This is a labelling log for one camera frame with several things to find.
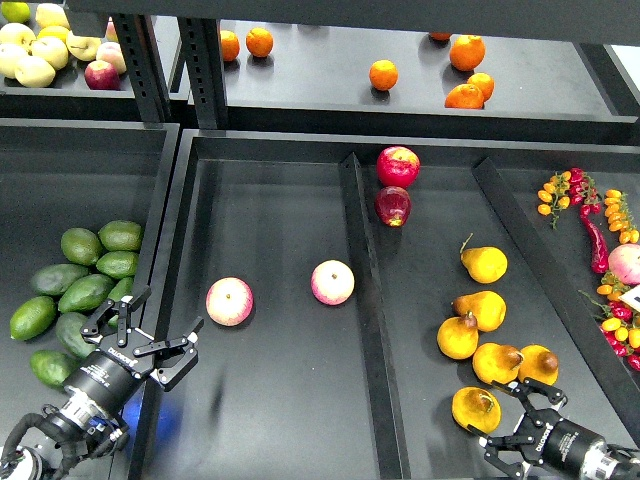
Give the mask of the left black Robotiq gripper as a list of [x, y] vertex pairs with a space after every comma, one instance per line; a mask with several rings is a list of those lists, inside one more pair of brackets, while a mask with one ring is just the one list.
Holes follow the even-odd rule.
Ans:
[[173, 339], [155, 341], [141, 329], [132, 329], [132, 314], [150, 295], [151, 288], [145, 286], [136, 295], [107, 298], [80, 328], [94, 350], [63, 382], [69, 396], [62, 407], [64, 416], [114, 418], [145, 380], [171, 391], [198, 363], [201, 316]]

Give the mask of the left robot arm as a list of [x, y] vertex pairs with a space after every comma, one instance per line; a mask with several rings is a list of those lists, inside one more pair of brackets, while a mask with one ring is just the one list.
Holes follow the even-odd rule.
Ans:
[[61, 407], [25, 414], [1, 450], [4, 479], [63, 479], [85, 460], [111, 456], [129, 440], [122, 411], [149, 380], [172, 390], [198, 362], [197, 317], [172, 339], [156, 339], [131, 323], [151, 294], [105, 300], [79, 332], [92, 352], [63, 381]]

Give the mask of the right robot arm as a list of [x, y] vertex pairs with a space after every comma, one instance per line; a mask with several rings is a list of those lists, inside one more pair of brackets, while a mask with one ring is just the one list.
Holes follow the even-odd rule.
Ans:
[[565, 393], [532, 378], [492, 383], [516, 398], [524, 412], [506, 436], [491, 436], [469, 423], [479, 437], [484, 459], [511, 479], [526, 479], [542, 469], [560, 479], [637, 479], [639, 450], [606, 439], [560, 414]]

